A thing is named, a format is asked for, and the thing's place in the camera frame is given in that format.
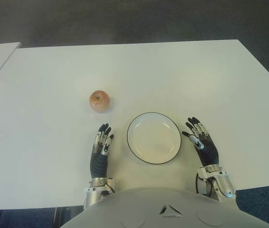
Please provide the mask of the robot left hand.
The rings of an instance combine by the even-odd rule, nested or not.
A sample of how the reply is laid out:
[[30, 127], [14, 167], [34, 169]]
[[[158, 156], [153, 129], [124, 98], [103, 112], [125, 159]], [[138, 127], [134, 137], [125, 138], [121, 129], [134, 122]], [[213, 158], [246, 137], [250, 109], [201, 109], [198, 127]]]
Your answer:
[[108, 123], [101, 125], [96, 133], [90, 158], [92, 179], [107, 177], [108, 151], [114, 138], [110, 133], [111, 127]]

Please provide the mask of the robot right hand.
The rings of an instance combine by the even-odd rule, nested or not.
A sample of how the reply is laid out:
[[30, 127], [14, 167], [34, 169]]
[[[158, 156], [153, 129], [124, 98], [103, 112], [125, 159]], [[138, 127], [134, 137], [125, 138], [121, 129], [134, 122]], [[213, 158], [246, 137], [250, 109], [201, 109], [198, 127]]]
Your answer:
[[182, 131], [182, 135], [193, 143], [202, 166], [218, 165], [218, 150], [206, 127], [195, 117], [188, 118], [185, 124], [191, 130], [191, 133]]

